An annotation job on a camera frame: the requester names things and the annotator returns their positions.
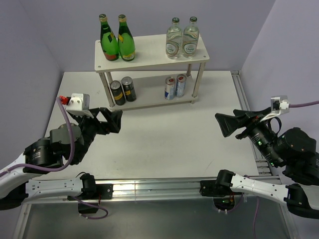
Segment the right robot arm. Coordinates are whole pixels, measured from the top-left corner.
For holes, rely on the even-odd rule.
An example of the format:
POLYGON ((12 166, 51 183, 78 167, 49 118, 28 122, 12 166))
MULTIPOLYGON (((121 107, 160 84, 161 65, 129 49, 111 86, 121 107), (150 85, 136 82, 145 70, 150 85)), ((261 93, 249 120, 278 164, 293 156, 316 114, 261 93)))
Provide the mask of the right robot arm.
POLYGON ((275 132, 271 121, 282 126, 279 111, 267 108, 262 111, 234 110, 233 115, 216 113, 215 118, 224 137, 238 129, 236 139, 248 138, 260 152, 270 175, 285 176, 289 184, 274 184, 242 176, 222 169, 216 178, 216 190, 221 194, 231 192, 251 193, 272 200, 294 215, 303 218, 319 217, 319 154, 317 142, 299 127, 284 133, 275 132))

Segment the clear glass bottle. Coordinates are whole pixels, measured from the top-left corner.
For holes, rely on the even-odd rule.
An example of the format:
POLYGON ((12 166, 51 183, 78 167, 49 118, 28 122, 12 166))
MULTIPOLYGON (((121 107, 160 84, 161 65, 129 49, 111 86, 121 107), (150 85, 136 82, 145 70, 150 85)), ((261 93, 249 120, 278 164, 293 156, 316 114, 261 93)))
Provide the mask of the clear glass bottle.
POLYGON ((192 57, 196 53, 199 40, 199 28, 197 26, 197 17, 192 16, 189 19, 189 25, 183 31, 182 53, 184 57, 192 57))
POLYGON ((182 29, 179 25, 179 18, 174 17, 171 26, 166 32, 165 52, 168 58, 175 59, 180 56, 182 45, 182 29))

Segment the green glass bottle front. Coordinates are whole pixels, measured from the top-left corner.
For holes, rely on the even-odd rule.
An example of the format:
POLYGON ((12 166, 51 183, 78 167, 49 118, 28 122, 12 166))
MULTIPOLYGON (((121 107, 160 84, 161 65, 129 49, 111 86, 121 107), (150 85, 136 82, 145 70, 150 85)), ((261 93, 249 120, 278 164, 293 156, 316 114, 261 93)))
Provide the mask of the green glass bottle front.
POLYGON ((121 58, 124 61, 132 61, 135 58, 135 43, 129 30, 127 19, 124 14, 118 16, 118 48, 121 58))

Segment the clear glass bottle front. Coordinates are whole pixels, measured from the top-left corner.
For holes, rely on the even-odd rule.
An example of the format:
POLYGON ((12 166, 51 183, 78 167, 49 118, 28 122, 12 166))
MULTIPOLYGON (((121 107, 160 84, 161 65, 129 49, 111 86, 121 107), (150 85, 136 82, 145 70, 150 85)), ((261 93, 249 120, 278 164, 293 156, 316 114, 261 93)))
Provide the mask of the clear glass bottle front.
POLYGON ((184 57, 192 57, 196 53, 199 40, 199 28, 197 26, 197 17, 192 16, 189 19, 189 25, 183 31, 182 53, 184 57))

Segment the green glass bottle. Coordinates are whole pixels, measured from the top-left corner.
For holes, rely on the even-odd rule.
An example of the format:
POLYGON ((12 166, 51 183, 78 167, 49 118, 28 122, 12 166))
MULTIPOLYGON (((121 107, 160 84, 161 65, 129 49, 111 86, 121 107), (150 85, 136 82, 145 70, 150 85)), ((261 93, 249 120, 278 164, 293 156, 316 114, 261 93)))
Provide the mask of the green glass bottle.
POLYGON ((115 61, 119 58, 119 49, 116 37, 108 24, 107 16, 105 14, 100 14, 99 20, 101 24, 100 44, 102 51, 107 60, 115 61))
POLYGON ((118 16, 118 48, 121 58, 124 61, 132 61, 135 58, 135 43, 129 30, 127 19, 124 14, 118 16))

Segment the white blue can shelf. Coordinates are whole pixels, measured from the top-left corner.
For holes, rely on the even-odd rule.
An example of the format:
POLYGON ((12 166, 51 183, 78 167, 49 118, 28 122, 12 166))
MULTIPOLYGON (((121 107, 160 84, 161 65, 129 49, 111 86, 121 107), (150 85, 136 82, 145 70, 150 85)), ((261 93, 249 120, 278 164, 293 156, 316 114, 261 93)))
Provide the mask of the white blue can shelf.
POLYGON ((177 97, 182 97, 185 91, 187 76, 185 74, 179 74, 176 77, 176 87, 175 87, 175 95, 177 97))

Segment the white blue can front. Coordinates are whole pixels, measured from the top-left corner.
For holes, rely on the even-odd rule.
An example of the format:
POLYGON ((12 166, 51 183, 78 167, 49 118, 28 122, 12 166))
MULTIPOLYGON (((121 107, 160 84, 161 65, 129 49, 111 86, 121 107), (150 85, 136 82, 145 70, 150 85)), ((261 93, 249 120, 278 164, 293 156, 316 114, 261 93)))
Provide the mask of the white blue can front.
POLYGON ((175 78, 174 77, 167 77, 165 80, 165 90, 164 90, 164 97, 167 100, 172 100, 175 96, 175 78))

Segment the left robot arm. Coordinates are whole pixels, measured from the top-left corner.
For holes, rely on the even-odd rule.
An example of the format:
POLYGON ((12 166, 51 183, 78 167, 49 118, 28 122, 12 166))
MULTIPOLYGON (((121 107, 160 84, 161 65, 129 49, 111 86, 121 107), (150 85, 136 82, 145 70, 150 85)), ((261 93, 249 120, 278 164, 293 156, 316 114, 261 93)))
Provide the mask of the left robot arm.
POLYGON ((67 196, 91 199, 97 194, 95 178, 89 173, 67 180, 37 181, 36 178, 79 164, 97 135, 119 133, 122 110, 89 110, 77 116, 62 110, 66 121, 28 146, 10 165, 0 171, 0 209, 10 210, 40 198, 67 196))

